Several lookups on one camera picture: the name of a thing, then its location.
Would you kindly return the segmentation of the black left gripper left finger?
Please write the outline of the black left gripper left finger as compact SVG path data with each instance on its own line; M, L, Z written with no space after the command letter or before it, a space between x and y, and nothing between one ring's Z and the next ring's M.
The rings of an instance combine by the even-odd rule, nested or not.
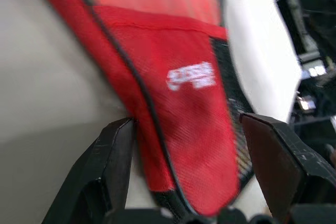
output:
M125 207L135 139L133 118L108 124L70 169L41 224L102 224Z

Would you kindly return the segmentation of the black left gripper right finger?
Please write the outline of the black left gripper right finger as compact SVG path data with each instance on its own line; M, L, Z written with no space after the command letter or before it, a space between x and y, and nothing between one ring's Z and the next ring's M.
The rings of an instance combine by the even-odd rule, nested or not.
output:
M336 170L288 124L240 115L250 159L278 224L336 224Z

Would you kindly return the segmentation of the red mesh sports garment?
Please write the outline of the red mesh sports garment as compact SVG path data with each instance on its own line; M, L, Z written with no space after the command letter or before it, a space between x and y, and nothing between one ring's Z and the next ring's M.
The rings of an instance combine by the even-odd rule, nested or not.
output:
M243 182L239 113L250 112L223 0L48 0L139 123L149 190L177 216L212 217Z

